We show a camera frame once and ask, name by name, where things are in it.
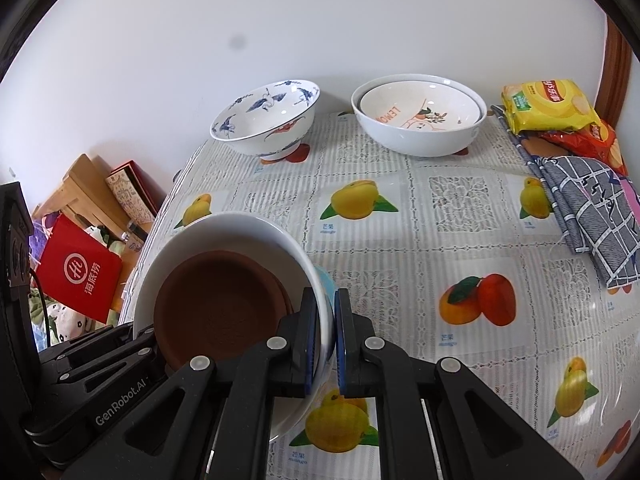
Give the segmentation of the brown clay cup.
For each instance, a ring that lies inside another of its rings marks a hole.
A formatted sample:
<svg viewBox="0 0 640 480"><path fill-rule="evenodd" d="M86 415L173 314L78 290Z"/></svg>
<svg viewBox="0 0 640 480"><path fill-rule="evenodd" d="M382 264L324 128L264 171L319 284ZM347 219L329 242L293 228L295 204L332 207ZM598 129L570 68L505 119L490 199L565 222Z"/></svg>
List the brown clay cup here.
<svg viewBox="0 0 640 480"><path fill-rule="evenodd" d="M178 370L194 356L237 358L277 333L292 312L270 271L237 252L213 250L169 273L155 300L154 332L167 364Z"/></svg>

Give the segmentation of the blue square plate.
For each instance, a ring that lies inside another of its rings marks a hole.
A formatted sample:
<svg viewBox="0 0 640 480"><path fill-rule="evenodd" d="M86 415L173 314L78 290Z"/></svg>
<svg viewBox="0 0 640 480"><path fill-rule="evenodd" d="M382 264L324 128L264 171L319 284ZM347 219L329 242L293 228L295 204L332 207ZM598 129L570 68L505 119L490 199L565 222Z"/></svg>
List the blue square plate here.
<svg viewBox="0 0 640 480"><path fill-rule="evenodd" d="M332 276L328 273L325 268L322 266L314 266L320 278L320 283L322 285L324 296L326 296L326 303L328 304L328 312L330 319L330 335L331 335L331 344L332 348L329 354L332 354L335 349L335 341L336 341L336 328L335 328L335 293L336 293L336 285L333 281Z"/></svg>

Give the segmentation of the white ceramic bowl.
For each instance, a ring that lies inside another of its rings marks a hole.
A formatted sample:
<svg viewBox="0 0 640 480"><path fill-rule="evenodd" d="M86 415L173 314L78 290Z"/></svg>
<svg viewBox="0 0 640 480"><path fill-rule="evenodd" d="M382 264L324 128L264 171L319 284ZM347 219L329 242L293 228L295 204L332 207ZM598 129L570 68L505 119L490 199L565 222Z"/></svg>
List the white ceramic bowl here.
<svg viewBox="0 0 640 480"><path fill-rule="evenodd" d="M284 436L309 412L321 387L328 380L332 354L330 319L326 296L316 268L294 238L271 221L247 212L227 211L209 214L186 228L178 229L152 256L138 264L136 290L132 293L128 315L138 332L152 324L152 301L169 272L187 258L213 249L228 249L253 259L272 272L288 296L297 302L309 287L318 306L314 372L310 393L302 400L279 398L274 404L270 440Z"/></svg>

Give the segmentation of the red paper bag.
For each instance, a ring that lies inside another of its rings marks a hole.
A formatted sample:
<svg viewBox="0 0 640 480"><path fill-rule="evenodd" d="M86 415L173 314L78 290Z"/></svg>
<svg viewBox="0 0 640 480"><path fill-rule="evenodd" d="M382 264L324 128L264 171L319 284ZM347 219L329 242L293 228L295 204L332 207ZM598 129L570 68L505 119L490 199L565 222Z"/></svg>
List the red paper bag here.
<svg viewBox="0 0 640 480"><path fill-rule="evenodd" d="M62 214L37 268L42 290L60 304L106 323L122 259Z"/></svg>

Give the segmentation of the wooden board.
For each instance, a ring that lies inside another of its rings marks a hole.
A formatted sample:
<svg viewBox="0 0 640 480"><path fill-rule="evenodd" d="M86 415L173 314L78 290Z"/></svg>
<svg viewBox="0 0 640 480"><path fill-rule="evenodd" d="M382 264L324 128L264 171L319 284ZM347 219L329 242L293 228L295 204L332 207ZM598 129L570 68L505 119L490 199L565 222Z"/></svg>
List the wooden board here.
<svg viewBox="0 0 640 480"><path fill-rule="evenodd" d="M54 212L65 214L81 229L104 226L117 237L126 231L130 220L86 154L68 168L60 185L32 212L32 218L40 220Z"/></svg>

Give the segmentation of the fruit print tablecloth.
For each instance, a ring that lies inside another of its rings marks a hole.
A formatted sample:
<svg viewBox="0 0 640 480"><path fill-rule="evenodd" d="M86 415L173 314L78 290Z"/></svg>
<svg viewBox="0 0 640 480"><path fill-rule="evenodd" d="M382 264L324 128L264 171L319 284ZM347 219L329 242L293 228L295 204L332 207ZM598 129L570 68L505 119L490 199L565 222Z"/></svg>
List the fruit print tablecloth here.
<svg viewBox="0 0 640 480"><path fill-rule="evenodd" d="M553 218L524 219L523 159L494 118L440 159L382 148L354 115L318 116L303 162L264 165L208 141L186 163L127 283L195 197L282 226L410 356L455 356L588 479L639 455L639 287L607 289Z"/></svg>

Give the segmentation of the grey checkered cloth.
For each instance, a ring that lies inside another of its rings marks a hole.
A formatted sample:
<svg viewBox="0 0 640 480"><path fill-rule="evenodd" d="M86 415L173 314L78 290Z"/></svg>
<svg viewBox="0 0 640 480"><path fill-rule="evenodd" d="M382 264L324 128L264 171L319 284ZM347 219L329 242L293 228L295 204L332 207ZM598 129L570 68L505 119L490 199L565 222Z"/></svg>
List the grey checkered cloth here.
<svg viewBox="0 0 640 480"><path fill-rule="evenodd" d="M568 247L590 255L607 288L639 281L639 195L631 180L588 157L530 154L526 136L510 135L542 184Z"/></svg>

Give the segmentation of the blue crane pattern bowl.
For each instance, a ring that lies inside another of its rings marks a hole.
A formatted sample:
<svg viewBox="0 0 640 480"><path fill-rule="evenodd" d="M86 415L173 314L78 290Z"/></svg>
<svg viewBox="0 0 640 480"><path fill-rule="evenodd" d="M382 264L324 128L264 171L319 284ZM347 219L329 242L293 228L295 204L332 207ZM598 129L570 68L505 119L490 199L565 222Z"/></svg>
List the blue crane pattern bowl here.
<svg viewBox="0 0 640 480"><path fill-rule="evenodd" d="M242 155L276 162L294 153L314 123L320 88L287 79L236 98L210 125L210 136Z"/></svg>

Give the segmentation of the large white bowl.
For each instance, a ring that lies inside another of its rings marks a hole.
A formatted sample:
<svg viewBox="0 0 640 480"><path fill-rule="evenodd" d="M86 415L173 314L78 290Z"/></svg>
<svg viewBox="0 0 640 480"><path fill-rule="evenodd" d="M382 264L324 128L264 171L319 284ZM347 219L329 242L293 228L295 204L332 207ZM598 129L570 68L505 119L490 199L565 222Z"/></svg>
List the large white bowl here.
<svg viewBox="0 0 640 480"><path fill-rule="evenodd" d="M372 119L360 110L362 97L370 90L397 81L427 81L446 84L451 88L463 91L480 107L480 119L469 127L449 131L414 131L386 126ZM359 86L352 94L352 108L363 131L372 140L389 150L414 157L444 157L456 154L468 148L480 133L480 126L487 118L488 109L485 101L471 88L455 80L434 75L398 74L372 79Z"/></svg>

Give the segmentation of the red chips bag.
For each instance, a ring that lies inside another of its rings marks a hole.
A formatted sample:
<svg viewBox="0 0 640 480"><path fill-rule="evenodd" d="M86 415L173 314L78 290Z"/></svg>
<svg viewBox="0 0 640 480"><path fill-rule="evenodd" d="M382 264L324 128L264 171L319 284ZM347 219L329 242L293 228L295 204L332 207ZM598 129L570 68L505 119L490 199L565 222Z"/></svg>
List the red chips bag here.
<svg viewBox="0 0 640 480"><path fill-rule="evenodd" d="M616 174L628 176L620 142L617 140L615 130L607 122L593 122L585 128L572 132L538 132L537 136L559 145L574 155L600 160L610 166Z"/></svg>

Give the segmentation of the lemon print inner bowl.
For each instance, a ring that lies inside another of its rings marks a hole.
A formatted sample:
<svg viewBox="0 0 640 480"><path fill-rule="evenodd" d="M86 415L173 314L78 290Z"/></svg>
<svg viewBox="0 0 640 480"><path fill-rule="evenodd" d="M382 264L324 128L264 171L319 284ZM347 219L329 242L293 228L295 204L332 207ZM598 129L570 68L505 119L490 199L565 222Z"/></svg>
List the lemon print inner bowl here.
<svg viewBox="0 0 640 480"><path fill-rule="evenodd" d="M427 81L381 84L362 97L360 110L383 125L414 131L457 130L482 114L463 91Z"/></svg>

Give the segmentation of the yellow chips bag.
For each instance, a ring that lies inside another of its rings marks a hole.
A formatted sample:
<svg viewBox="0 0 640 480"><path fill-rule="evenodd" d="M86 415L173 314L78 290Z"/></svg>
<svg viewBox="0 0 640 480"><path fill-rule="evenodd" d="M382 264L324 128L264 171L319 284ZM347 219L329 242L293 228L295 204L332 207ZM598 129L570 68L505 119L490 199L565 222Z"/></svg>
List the yellow chips bag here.
<svg viewBox="0 0 640 480"><path fill-rule="evenodd" d="M570 79L547 79L508 84L501 91L506 121L513 133L573 132L602 126L582 89Z"/></svg>

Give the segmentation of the brown wooden door frame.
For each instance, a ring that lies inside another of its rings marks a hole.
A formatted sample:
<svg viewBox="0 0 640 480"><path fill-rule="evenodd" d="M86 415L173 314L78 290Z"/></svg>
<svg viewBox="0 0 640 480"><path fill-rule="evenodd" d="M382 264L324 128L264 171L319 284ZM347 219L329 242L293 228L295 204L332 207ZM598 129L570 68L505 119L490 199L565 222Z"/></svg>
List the brown wooden door frame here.
<svg viewBox="0 0 640 480"><path fill-rule="evenodd" d="M617 126L626 99L631 58L631 45L608 16L602 72L594 109L613 128Z"/></svg>

